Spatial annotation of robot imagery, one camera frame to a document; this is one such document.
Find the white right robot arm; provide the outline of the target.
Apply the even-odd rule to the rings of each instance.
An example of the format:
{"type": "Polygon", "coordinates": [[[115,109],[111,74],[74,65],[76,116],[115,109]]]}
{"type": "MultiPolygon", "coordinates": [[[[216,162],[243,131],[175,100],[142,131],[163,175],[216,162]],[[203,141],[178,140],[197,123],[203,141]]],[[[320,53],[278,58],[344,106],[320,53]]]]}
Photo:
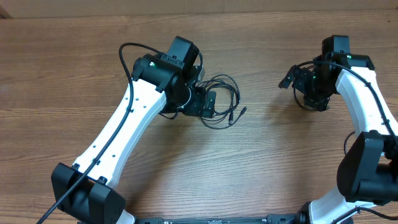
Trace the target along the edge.
{"type": "Polygon", "coordinates": [[[397,121],[379,90],[370,57],[352,54],[347,35],[332,35],[323,40],[319,56],[292,66],[278,87],[301,92],[300,107],[308,111],[326,111],[330,96],[341,95],[356,140],[343,149],[336,187],[296,214],[268,215],[267,222],[352,223],[363,211],[396,221],[396,216],[374,210],[397,201],[397,121]]]}

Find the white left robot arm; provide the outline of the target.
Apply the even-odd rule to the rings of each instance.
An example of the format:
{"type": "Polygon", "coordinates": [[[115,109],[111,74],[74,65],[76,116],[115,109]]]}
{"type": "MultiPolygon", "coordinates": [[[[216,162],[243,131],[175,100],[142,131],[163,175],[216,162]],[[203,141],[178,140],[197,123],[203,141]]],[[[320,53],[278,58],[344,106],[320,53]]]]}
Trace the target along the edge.
{"type": "Polygon", "coordinates": [[[212,118],[215,93],[197,86],[204,74],[193,42],[177,36],[166,53],[138,58],[124,98],[91,146],[72,165],[57,164],[51,175],[56,208],[80,223],[136,223],[125,199],[115,190],[126,162],[150,122],[159,113],[212,118]]]}

